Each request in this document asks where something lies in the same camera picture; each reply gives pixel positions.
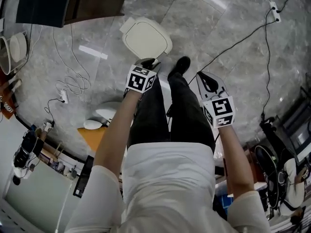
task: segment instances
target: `black pants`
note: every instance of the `black pants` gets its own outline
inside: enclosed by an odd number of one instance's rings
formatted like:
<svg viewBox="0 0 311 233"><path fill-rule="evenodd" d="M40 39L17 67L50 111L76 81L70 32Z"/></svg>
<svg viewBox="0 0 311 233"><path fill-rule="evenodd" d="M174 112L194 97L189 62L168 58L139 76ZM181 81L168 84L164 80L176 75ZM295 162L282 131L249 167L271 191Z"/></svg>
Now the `black pants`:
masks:
<svg viewBox="0 0 311 233"><path fill-rule="evenodd" d="M203 114L196 95L179 74L169 79L172 91L173 118L169 132L163 95L158 78L138 105L131 127L128 146L150 142L196 142L210 146L215 151L215 140L210 125Z"/></svg>
<svg viewBox="0 0 311 233"><path fill-rule="evenodd" d="M289 160L294 158L293 155L288 151L282 140L276 135L270 125L263 126L262 130L266 135L268 141L273 147L274 151L278 157L278 166L283 168L284 164Z"/></svg>

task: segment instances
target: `plug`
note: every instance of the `plug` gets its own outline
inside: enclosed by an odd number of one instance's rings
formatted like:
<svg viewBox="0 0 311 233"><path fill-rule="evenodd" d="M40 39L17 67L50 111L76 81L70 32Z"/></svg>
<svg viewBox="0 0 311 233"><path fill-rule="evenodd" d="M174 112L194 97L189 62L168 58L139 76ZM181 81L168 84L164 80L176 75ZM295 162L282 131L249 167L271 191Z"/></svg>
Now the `plug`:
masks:
<svg viewBox="0 0 311 233"><path fill-rule="evenodd" d="M261 122L264 122L265 114L264 112L261 113Z"/></svg>
<svg viewBox="0 0 311 233"><path fill-rule="evenodd" d="M273 14L274 20L277 23L281 22L281 16L280 16L279 10L277 9L276 3L270 2L269 4L270 4L270 8L272 9L272 14Z"/></svg>

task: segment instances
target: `wrist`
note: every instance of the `wrist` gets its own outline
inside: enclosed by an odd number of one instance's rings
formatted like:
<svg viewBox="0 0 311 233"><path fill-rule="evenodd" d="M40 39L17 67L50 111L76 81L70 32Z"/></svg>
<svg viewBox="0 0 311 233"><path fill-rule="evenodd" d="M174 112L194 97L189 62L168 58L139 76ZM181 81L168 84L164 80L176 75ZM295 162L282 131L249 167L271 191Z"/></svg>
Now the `wrist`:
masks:
<svg viewBox="0 0 311 233"><path fill-rule="evenodd" d="M142 96L142 93L134 91L134 90L129 90L125 97L130 97L138 101L140 100L141 96Z"/></svg>
<svg viewBox="0 0 311 233"><path fill-rule="evenodd" d="M219 131L219 133L225 133L225 132L229 131L230 129L232 129L232 126L228 125L228 126L223 126L223 127L218 128L218 131Z"/></svg>

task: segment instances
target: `desk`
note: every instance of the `desk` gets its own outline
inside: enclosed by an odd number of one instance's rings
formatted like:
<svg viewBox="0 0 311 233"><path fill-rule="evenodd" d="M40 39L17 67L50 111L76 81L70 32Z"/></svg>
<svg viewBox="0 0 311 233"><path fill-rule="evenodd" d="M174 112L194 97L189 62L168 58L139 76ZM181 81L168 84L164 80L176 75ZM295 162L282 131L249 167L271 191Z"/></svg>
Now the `desk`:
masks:
<svg viewBox="0 0 311 233"><path fill-rule="evenodd" d="M16 22L62 28L101 17L122 16L124 0L19 0Z"/></svg>

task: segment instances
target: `white shirt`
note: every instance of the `white shirt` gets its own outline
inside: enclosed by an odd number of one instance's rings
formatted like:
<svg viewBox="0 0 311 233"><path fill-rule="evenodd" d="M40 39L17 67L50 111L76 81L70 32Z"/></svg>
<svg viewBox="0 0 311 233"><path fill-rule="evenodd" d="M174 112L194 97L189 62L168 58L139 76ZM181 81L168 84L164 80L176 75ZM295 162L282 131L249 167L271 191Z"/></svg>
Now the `white shirt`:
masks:
<svg viewBox="0 0 311 233"><path fill-rule="evenodd" d="M39 161L39 159L35 156L34 153L29 154L29 158L26 162L26 165L24 168L19 168L14 166L14 158L12 159L12 167L13 171L15 173L15 176L21 179L27 179L32 174L32 171L29 169L31 164L36 165Z"/></svg>
<svg viewBox="0 0 311 233"><path fill-rule="evenodd" d="M305 184L304 182L295 184L296 162L294 158L285 162L284 171L288 175L285 200L293 208L298 208L303 203L305 198ZM294 211L291 211L284 203L281 203L280 213L283 216L290 216L294 213Z"/></svg>
<svg viewBox="0 0 311 233"><path fill-rule="evenodd" d="M122 171L124 203L117 177L94 166L66 232L270 232L256 191L232 203L228 221L213 211L214 169L203 144L133 145Z"/></svg>

